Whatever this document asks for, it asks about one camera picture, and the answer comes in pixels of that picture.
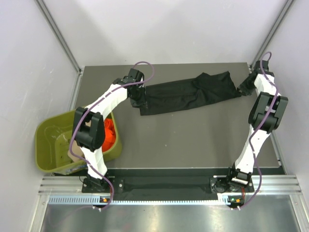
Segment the black t shirt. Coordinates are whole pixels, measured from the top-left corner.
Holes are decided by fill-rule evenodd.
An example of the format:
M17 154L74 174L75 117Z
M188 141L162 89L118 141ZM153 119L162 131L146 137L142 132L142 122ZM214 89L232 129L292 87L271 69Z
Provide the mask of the black t shirt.
M241 97L230 72L147 86L147 105L140 109L141 116L172 113L211 105Z

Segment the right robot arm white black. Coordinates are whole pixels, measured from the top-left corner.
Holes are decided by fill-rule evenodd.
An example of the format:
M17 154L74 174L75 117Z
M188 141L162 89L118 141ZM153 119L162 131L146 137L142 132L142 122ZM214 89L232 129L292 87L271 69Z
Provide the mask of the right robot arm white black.
M239 85L244 96L257 92L257 99L249 113L249 134L244 148L225 179L230 191L246 188L251 183L256 158L267 138L283 118L288 98L275 86L274 73L269 71L268 60L257 61L250 75Z

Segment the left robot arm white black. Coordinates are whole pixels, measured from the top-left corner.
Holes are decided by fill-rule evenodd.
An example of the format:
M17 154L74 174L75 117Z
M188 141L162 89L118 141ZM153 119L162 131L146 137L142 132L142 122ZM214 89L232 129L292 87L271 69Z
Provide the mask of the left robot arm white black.
M131 68L128 75L114 80L96 101L86 107L78 107L74 112L69 152L86 162L88 178L98 191L106 191L110 184L105 177L107 167L102 152L106 139L104 121L126 99L134 103L140 101L145 93L144 82L144 74Z

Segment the orange t shirt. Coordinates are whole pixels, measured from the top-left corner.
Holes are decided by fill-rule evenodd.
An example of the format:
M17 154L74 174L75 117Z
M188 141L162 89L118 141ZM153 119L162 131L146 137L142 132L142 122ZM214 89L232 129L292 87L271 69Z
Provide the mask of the orange t shirt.
M116 140L116 132L113 120L107 118L104 120L105 140L102 145L102 152L106 152L114 145Z

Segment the beige t shirt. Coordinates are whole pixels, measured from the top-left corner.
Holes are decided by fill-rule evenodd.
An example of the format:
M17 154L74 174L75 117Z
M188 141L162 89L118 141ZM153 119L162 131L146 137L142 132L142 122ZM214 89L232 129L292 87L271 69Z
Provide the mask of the beige t shirt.
M81 150L81 148L77 145L77 142L76 142L75 140L73 141L72 151L73 151L73 153L74 153L75 155L84 158L84 153L83 153L83 151ZM78 161L81 160L80 158L75 157L75 156L70 152L70 150L68 150L68 157L71 159L72 162L78 162Z

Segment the olive green plastic bin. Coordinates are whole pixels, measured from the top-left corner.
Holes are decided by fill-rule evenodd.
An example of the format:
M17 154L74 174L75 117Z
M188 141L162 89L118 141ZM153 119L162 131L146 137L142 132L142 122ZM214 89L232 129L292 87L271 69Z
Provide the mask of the olive green plastic bin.
M69 156L74 110L43 121L35 132L35 160L45 173L70 175L87 167L83 160Z

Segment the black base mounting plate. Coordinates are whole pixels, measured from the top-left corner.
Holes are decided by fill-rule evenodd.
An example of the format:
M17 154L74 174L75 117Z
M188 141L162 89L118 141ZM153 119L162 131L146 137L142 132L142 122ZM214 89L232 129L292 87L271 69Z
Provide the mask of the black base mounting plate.
M230 189L227 168L109 169L105 177L115 194L140 190L198 190L224 193Z

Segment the right aluminium corner post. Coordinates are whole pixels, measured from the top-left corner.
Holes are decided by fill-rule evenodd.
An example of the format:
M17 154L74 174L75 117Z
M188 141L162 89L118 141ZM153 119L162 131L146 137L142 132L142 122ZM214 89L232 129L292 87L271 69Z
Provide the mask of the right aluminium corner post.
M249 68L251 68L261 58L261 56L266 52L267 47L273 40L277 30L280 28L282 22L284 21L285 17L288 15L294 3L295 3L295 0L285 0L284 1L284 5L279 11L279 14L276 16L275 21L271 24L271 27L270 27L269 32L267 33L267 36L263 40L252 62L250 63L250 65L248 65Z

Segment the aluminium corner post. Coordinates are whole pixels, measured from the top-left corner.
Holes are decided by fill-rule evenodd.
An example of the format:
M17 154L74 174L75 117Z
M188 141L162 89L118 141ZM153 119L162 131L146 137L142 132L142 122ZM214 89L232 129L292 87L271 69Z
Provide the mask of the aluminium corner post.
M63 34L61 33L56 21L54 20L50 10L48 9L45 1L43 0L34 0L36 5L38 6L39 10L41 11L43 17L45 18L46 22L48 23L49 27L51 28L53 34L55 35L58 43L60 44L61 48L63 49L64 53L66 54L67 58L69 59L71 65L76 70L77 73L81 73L82 68L79 66L77 60L75 59L72 51L70 50Z
M263 40L252 62L250 63L250 65L248 65L249 68L251 68L261 58L261 56L266 52L267 47L273 40L277 30L280 28L282 22L284 21L285 17L288 15L294 3L295 3L295 0L285 0L284 1L284 5L279 11L279 14L276 16L275 21L271 24L271 27L270 27L269 32L267 33L267 36Z

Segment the aluminium frame rail front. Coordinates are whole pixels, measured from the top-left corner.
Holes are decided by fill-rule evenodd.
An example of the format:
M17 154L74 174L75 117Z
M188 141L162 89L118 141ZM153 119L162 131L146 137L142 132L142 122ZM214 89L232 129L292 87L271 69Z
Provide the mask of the aluminium frame rail front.
M78 194L82 192L84 177L78 176L45 176L39 187L41 194ZM301 187L295 175L263 175L252 176L253 186L256 189L261 183L258 195L301 195Z

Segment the left aluminium corner post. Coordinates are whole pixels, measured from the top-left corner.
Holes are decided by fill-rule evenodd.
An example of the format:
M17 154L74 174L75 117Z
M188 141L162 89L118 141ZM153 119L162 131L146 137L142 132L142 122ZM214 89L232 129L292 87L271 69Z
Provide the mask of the left aluminium corner post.
M45 1L43 0L34 0L36 5L38 6L39 10L41 11L43 17L45 18L46 22L48 23L49 27L51 28L53 34L55 35L58 43L60 44L61 48L63 49L64 53L66 54L67 58L69 59L71 65L76 70L77 73L81 73L82 68L79 66L77 60L75 59L72 51L70 50L63 34L61 33L56 21L54 20L50 10L48 9Z

